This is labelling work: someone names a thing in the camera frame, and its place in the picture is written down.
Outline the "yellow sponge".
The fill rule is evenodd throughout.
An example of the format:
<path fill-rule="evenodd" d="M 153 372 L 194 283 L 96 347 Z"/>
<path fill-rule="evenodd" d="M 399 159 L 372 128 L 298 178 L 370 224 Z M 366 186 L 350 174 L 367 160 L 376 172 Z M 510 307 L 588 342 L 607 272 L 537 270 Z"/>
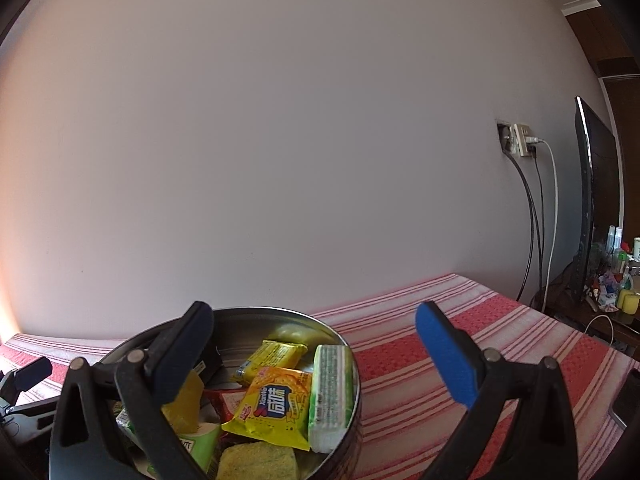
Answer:
<path fill-rule="evenodd" d="M 255 442 L 226 448 L 221 455 L 216 478 L 296 480 L 299 471 L 292 448 Z"/>

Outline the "red striped tablecloth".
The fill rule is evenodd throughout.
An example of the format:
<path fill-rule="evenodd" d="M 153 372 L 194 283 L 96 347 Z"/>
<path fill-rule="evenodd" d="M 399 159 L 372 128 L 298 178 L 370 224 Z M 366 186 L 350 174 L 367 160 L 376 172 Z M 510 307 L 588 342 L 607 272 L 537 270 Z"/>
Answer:
<path fill-rule="evenodd" d="M 213 310 L 196 302 L 182 318 L 124 342 L 104 363 L 78 360 L 60 396 L 22 407 L 22 413 L 40 429 L 35 441 L 18 443 L 12 434 L 2 436 L 3 477 L 138 478 L 110 407 L 111 400 L 119 400 L 160 478 L 204 478 L 205 470 L 180 448 L 160 414 L 154 380 L 163 377 L 175 384 L 206 350 L 234 350 L 251 333 L 263 333 L 281 320 L 295 320 L 329 333 L 328 326 L 293 311 L 267 307 Z M 515 406 L 514 417 L 487 477 L 577 477 L 575 417 L 559 361 L 548 357 L 536 364 L 511 362 L 496 349 L 480 348 L 431 301 L 416 309 L 414 325 L 450 399 L 465 408 L 456 429 L 421 471 L 422 478 L 472 478 L 508 403 Z"/>

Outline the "dark wooden desk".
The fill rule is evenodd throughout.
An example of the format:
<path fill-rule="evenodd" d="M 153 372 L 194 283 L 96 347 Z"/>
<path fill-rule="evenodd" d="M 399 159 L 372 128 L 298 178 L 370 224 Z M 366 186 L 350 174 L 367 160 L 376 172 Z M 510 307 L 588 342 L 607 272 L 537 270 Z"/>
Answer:
<path fill-rule="evenodd" d="M 587 298 L 576 301 L 570 293 L 568 278 L 559 276 L 549 286 L 546 313 L 638 361 L 639 312 L 604 313 Z"/>

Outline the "red snack packet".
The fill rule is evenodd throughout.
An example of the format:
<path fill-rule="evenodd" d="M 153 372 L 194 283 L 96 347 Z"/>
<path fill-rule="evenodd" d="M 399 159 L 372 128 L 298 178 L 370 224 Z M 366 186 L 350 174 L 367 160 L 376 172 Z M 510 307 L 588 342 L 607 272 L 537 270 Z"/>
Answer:
<path fill-rule="evenodd" d="M 232 419 L 241 401 L 244 399 L 244 388 L 205 389 L 204 398 L 209 402 L 221 422 Z"/>

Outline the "yellow cup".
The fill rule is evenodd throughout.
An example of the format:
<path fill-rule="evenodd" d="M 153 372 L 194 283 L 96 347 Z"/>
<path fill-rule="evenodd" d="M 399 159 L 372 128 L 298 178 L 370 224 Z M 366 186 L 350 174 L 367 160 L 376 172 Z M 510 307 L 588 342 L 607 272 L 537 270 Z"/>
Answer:
<path fill-rule="evenodd" d="M 640 292 L 633 289 L 623 289 L 617 297 L 617 309 L 625 314 L 635 316 L 639 309 Z"/>

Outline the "round metal tin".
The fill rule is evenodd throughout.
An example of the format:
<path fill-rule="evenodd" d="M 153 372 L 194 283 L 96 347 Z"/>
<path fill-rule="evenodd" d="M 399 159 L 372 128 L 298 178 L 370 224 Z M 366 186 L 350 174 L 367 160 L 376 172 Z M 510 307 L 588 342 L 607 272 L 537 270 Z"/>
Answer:
<path fill-rule="evenodd" d="M 257 341 L 258 336 L 261 336 L 260 341 L 262 341 L 270 335 L 277 335 L 279 330 L 281 333 L 285 328 L 294 330 L 294 327 L 299 331 L 303 344 L 308 346 L 309 352 L 312 347 L 316 348 L 309 341 L 318 337 L 321 341 L 327 340 L 348 348 L 346 341 L 335 330 L 303 313 L 268 307 L 238 307 L 213 310 L 213 312 L 214 329 L 207 344 L 213 341 L 216 348 L 224 351 L 230 352 L 238 348 L 236 352 L 240 352 L 239 344 L 248 344 L 254 339 Z M 166 326 L 158 326 L 162 329 L 160 334 L 174 323 L 175 321 L 172 321 Z M 306 479 L 354 478 L 362 445 L 360 383 L 355 362 L 352 362 L 352 379 L 354 380 L 354 409 L 345 437 L 331 454 L 326 454 L 326 457 L 320 460 Z"/>

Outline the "yellow snack packet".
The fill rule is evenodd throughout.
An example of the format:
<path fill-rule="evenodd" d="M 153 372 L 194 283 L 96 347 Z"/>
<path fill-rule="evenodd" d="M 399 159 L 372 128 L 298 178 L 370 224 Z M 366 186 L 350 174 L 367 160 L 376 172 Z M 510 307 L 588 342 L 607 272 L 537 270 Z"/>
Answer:
<path fill-rule="evenodd" d="M 284 367 L 263 367 L 247 388 L 228 434 L 308 452 L 308 415 L 312 374 Z"/>

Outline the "black flat monitor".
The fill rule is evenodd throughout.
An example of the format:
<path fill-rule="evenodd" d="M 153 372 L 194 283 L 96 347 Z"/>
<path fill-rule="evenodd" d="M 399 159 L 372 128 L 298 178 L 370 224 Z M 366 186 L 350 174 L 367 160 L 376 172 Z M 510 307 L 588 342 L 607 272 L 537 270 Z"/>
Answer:
<path fill-rule="evenodd" d="M 622 185 L 614 134 L 581 96 L 576 96 L 575 106 L 582 212 L 570 290 L 581 302 L 608 258 L 610 229 L 620 226 Z"/>

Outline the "white wall socket adapter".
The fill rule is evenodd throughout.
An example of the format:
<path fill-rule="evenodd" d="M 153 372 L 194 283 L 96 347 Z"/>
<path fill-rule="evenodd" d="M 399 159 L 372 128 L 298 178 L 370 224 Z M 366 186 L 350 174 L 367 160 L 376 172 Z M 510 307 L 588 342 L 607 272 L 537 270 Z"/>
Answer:
<path fill-rule="evenodd" d="M 528 125 L 498 122 L 497 128 L 501 149 L 514 157 L 533 157 L 535 145 L 541 143 Z"/>

